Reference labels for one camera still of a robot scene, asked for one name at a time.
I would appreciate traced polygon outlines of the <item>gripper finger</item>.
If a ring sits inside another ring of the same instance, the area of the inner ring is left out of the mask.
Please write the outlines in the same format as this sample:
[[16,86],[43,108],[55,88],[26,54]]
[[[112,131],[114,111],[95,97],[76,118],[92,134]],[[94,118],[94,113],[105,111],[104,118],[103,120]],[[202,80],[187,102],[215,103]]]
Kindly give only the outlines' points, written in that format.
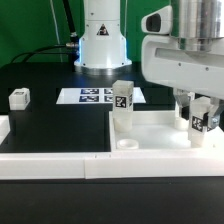
[[210,130],[219,126],[220,115],[224,111],[224,100],[211,99],[208,107],[208,128]]

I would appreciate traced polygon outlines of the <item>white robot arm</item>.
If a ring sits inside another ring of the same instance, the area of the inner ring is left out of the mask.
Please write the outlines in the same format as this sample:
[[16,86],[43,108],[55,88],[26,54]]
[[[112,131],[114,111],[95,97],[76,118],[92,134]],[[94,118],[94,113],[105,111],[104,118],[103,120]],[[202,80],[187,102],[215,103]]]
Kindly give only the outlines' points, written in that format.
[[[74,65],[89,74],[111,74],[127,66],[127,43],[120,32],[120,0],[84,0],[85,32]],[[209,128],[224,112],[224,0],[169,0],[141,20],[144,78],[174,89],[181,107],[193,92],[210,98],[204,112],[193,108]]]

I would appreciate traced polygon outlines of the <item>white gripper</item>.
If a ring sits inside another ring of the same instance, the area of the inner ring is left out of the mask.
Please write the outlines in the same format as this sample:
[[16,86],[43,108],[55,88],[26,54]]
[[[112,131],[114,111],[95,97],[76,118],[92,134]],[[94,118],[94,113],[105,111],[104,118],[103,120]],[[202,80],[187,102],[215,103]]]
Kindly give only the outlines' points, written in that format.
[[143,76],[178,88],[178,117],[189,119],[188,91],[224,100],[224,4],[169,4],[144,16],[141,29]]

